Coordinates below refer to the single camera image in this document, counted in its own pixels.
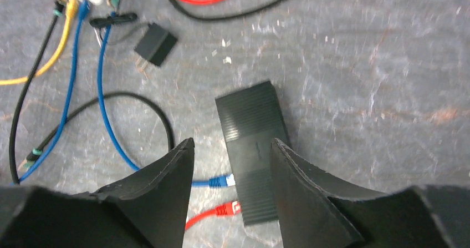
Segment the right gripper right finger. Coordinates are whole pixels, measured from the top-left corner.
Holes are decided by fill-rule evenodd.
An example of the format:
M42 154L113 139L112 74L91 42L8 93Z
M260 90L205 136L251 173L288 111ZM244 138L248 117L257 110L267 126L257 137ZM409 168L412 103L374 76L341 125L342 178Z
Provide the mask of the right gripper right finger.
M382 193L345 181L272 141L270 168L285 247L468 247L469 187Z

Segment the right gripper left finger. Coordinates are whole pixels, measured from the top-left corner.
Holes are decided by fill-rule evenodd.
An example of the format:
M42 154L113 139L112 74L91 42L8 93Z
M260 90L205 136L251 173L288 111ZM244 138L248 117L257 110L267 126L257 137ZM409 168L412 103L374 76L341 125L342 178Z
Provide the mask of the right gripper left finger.
M2 247L181 247L195 144L90 193L1 187Z

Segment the black power adapter with cord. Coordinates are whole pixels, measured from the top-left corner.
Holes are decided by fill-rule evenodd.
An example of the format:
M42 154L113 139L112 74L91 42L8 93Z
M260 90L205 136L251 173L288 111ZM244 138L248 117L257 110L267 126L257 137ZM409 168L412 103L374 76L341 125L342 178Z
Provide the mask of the black power adapter with cord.
M145 64L152 64L160 67L169 55L175 44L177 43L177 37L161 27L157 23L145 23L142 22L128 31L124 36L108 42L104 37L101 36L101 30L110 30L111 26L119 26L122 24L133 23L137 20L137 14L134 12L115 14L112 13L107 17L94 17L90 19L90 25L95 29L98 41L100 41L100 56L98 64L98 72L103 72L104 65L104 54L106 46L120 44L130 38L140 28L146 28L145 34L138 41L134 48L134 52L139 55L140 60L144 60Z

